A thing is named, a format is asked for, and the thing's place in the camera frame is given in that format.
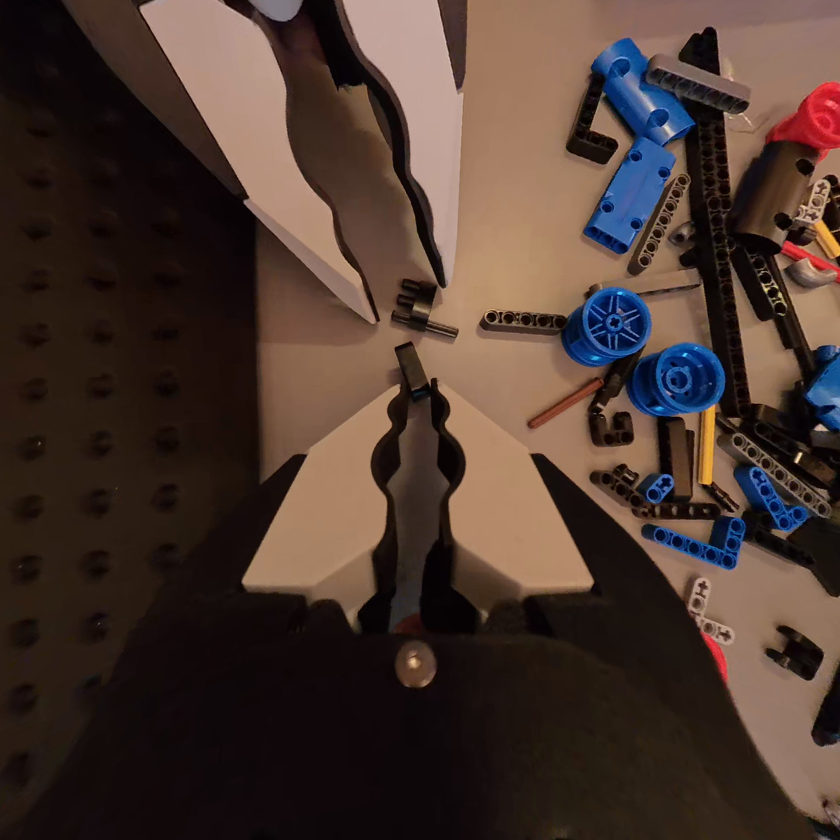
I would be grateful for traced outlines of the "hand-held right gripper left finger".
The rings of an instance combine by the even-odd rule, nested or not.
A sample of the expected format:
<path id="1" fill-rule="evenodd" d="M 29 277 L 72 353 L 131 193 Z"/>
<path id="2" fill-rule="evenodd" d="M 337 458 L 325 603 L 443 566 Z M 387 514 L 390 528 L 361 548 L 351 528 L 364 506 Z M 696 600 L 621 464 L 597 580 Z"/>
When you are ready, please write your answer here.
<path id="1" fill-rule="evenodd" d="M 400 454 L 406 409 L 394 385 L 309 449 L 243 576 L 247 592 L 336 602 L 361 627 L 363 608 L 394 586 L 394 550 L 375 557 L 395 524 L 393 471 L 375 454 Z"/>

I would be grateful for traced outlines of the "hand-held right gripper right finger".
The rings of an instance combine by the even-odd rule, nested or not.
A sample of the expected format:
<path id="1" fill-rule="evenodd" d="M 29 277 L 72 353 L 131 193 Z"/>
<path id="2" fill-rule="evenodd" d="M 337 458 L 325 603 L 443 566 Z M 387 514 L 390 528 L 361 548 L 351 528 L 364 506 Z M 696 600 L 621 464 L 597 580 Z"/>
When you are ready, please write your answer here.
<path id="1" fill-rule="evenodd" d="M 446 487 L 423 571 L 426 630 L 472 634 L 509 602 L 589 592 L 592 574 L 528 447 L 448 385 L 430 387 Z"/>

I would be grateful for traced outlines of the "black connector assembly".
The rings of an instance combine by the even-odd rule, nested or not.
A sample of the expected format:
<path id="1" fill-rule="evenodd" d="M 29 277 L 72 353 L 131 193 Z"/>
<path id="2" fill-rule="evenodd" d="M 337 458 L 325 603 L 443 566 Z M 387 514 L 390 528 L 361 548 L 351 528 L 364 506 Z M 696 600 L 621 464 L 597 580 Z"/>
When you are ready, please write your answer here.
<path id="1" fill-rule="evenodd" d="M 401 293 L 391 321 L 418 332 L 431 332 L 448 339 L 456 339 L 457 328 L 431 320 L 438 285 L 429 280 L 402 279 Z"/>

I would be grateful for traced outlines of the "black bar with blue pin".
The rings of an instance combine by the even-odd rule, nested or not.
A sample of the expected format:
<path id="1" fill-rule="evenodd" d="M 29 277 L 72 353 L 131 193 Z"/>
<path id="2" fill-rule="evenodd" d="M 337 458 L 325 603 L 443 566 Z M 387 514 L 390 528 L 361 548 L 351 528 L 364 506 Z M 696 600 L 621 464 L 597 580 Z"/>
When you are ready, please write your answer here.
<path id="1" fill-rule="evenodd" d="M 413 342 L 405 342 L 394 348 L 396 361 L 402 373 L 409 395 L 414 403 L 431 394 L 431 385 Z"/>

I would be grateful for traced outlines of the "black U-shaped connector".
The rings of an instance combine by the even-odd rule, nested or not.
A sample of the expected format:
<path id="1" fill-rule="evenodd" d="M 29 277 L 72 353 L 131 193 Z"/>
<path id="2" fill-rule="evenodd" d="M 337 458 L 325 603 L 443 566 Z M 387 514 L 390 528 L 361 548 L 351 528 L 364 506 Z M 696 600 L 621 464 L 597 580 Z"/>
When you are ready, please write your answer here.
<path id="1" fill-rule="evenodd" d="M 591 441 L 600 448 L 617 448 L 631 445 L 635 440 L 634 421 L 629 412 L 618 412 L 608 419 L 603 413 L 588 415 Z"/>

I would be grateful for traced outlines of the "short black straight beam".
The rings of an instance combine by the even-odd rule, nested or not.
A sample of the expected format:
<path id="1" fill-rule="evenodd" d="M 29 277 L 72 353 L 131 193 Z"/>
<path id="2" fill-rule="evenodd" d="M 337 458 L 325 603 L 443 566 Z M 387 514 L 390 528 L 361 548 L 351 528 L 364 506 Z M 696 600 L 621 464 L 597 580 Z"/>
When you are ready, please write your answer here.
<path id="1" fill-rule="evenodd" d="M 632 509 L 636 519 L 654 521 L 714 521 L 721 516 L 718 504 L 711 502 L 645 503 Z"/>

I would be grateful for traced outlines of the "short black L beam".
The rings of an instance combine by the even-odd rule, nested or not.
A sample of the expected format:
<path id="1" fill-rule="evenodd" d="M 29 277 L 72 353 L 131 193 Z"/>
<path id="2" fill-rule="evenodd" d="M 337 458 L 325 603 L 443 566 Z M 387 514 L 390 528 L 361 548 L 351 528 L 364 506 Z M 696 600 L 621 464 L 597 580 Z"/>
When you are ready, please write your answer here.
<path id="1" fill-rule="evenodd" d="M 570 154 L 598 165 L 607 164 L 618 149 L 615 138 L 593 129 L 605 82 L 603 74 L 595 71 L 590 74 L 565 146 Z"/>

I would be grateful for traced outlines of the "black five-hole beam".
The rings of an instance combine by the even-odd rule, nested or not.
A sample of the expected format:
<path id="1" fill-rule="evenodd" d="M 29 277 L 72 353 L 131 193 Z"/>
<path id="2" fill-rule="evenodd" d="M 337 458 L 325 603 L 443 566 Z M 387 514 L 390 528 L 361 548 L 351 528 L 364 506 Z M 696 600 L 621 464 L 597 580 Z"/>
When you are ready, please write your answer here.
<path id="1" fill-rule="evenodd" d="M 566 327 L 568 318 L 561 314 L 488 309 L 479 321 L 479 327 L 488 332 L 556 337 Z"/>

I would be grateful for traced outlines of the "blue wheel rim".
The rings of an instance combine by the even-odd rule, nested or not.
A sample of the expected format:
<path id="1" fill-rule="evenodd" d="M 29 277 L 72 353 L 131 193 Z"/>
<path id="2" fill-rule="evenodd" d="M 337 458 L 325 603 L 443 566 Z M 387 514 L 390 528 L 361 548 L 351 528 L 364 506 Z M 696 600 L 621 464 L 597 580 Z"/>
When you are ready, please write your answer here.
<path id="1" fill-rule="evenodd" d="M 643 349 L 652 329 L 644 299 L 626 288 L 610 287 L 592 293 L 572 311 L 561 342 L 575 363 L 596 368 Z"/>
<path id="2" fill-rule="evenodd" d="M 717 405 L 726 383 L 713 351 L 697 343 L 678 343 L 643 357 L 626 382 L 626 392 L 639 412 L 675 417 Z"/>

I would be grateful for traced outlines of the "red wheel rim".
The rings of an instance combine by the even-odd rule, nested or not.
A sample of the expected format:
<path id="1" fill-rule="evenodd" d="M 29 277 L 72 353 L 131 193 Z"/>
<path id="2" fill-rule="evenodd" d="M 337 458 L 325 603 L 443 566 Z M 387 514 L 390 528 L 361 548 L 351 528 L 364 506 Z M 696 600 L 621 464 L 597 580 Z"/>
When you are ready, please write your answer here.
<path id="1" fill-rule="evenodd" d="M 839 82 L 828 81 L 806 96 L 798 109 L 774 125 L 766 144 L 793 142 L 817 153 L 822 161 L 839 147 Z"/>
<path id="2" fill-rule="evenodd" d="M 728 685 L 728 661 L 719 643 L 707 633 L 700 632 L 705 644 L 708 646 L 711 656 L 714 659 L 717 671 L 724 685 Z"/>

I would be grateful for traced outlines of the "blue bent short beam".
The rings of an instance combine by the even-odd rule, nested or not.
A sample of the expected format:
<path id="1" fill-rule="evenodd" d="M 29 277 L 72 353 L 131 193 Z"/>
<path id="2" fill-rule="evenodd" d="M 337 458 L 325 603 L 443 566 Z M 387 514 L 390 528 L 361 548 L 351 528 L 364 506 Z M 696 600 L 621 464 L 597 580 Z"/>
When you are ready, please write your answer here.
<path id="1" fill-rule="evenodd" d="M 733 470 L 733 477 L 751 509 L 761 515 L 765 528 L 790 533 L 804 525 L 809 518 L 809 511 L 804 507 L 783 501 L 769 476 L 760 467 L 737 466 Z"/>

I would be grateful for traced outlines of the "dark grey nine-hole beam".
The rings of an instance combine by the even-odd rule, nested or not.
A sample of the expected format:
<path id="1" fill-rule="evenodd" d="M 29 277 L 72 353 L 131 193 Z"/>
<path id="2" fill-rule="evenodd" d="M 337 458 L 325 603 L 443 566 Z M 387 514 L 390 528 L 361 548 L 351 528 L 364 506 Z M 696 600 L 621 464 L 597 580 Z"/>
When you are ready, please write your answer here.
<path id="1" fill-rule="evenodd" d="M 690 176 L 685 173 L 677 175 L 665 186 L 627 264 L 626 271 L 630 277 L 637 277 L 651 267 L 681 199 L 689 188 Z"/>

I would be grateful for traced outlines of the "black square panel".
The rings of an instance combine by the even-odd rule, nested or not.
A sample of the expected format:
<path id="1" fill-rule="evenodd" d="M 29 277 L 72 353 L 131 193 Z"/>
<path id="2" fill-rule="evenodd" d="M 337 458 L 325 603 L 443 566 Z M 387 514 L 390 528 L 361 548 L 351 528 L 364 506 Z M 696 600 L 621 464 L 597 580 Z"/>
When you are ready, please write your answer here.
<path id="1" fill-rule="evenodd" d="M 839 527 L 833 521 L 810 518 L 788 536 L 788 542 L 812 559 L 812 574 L 831 597 L 839 597 Z"/>

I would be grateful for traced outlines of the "black clip piece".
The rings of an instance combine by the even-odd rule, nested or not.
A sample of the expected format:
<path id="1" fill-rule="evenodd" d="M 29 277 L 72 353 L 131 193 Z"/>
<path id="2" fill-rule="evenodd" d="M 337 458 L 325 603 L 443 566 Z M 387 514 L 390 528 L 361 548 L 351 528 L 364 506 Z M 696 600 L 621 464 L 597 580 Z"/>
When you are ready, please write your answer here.
<path id="1" fill-rule="evenodd" d="M 790 626 L 778 625 L 776 632 L 784 640 L 783 649 L 767 647 L 764 655 L 799 679 L 812 681 L 823 664 L 823 649 Z"/>

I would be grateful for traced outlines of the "black bent frame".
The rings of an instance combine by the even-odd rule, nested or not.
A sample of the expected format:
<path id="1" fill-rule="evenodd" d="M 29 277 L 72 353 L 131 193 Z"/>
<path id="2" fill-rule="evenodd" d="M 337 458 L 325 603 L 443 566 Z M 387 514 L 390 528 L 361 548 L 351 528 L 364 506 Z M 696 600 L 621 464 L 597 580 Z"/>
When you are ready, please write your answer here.
<path id="1" fill-rule="evenodd" d="M 812 740 L 819 747 L 839 743 L 839 684 L 834 684 L 823 699 L 813 724 Z"/>

